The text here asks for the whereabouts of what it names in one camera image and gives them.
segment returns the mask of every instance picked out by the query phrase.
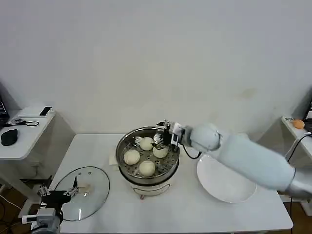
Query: white plate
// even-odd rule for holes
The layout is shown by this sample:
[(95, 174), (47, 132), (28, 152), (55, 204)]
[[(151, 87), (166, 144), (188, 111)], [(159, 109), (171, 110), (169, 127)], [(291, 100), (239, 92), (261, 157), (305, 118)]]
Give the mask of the white plate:
[(197, 164), (197, 175), (202, 186), (215, 198), (229, 202), (244, 202), (257, 185), (214, 158), (204, 155)]

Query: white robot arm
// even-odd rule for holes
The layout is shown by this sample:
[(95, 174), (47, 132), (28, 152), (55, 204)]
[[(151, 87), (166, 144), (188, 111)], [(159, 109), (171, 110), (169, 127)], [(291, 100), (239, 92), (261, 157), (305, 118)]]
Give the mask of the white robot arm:
[(212, 124), (196, 127), (181, 126), (176, 122), (161, 122), (165, 126), (163, 144), (191, 146), (207, 153), (220, 150), (217, 161), (268, 189), (279, 190), (292, 197), (312, 197), (312, 171), (295, 169), (286, 159), (242, 136), (223, 139)]

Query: laptop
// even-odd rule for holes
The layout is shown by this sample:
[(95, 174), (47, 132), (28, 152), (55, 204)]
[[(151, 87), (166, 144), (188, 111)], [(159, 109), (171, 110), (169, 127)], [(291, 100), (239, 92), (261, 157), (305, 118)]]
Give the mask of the laptop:
[(0, 130), (3, 128), (4, 124), (7, 123), (9, 118), (10, 118), (9, 113), (7, 112), (4, 103), (2, 101), (2, 98), (0, 97)]
[(302, 121), (305, 124), (305, 130), (307, 130), (308, 132), (312, 132), (312, 100), (309, 103), (309, 106)]

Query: steamed bun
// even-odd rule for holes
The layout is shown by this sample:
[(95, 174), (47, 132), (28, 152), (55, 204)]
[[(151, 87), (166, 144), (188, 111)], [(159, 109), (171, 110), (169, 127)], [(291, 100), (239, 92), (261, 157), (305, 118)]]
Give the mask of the steamed bun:
[(161, 150), (157, 149), (157, 148), (153, 148), (153, 154), (155, 157), (158, 157), (158, 158), (163, 158), (167, 155), (168, 153), (168, 147), (165, 147)]
[(155, 172), (155, 164), (152, 161), (144, 161), (139, 166), (140, 174), (144, 177), (149, 177)]
[(140, 160), (140, 153), (136, 150), (128, 150), (123, 155), (123, 160), (128, 165), (134, 165)]
[(153, 148), (152, 143), (154, 143), (152, 138), (145, 137), (140, 141), (140, 147), (142, 150), (149, 151)]

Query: pot lid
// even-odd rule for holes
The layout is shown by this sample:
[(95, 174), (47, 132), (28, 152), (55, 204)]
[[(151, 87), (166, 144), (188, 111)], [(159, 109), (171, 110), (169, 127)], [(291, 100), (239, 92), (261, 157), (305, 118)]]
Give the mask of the pot lid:
[(83, 220), (104, 204), (110, 189), (107, 174), (97, 167), (82, 167), (73, 170), (66, 175), (56, 186), (56, 190), (69, 190), (77, 177), (79, 192), (72, 197), (71, 201), (62, 207), (64, 220)]

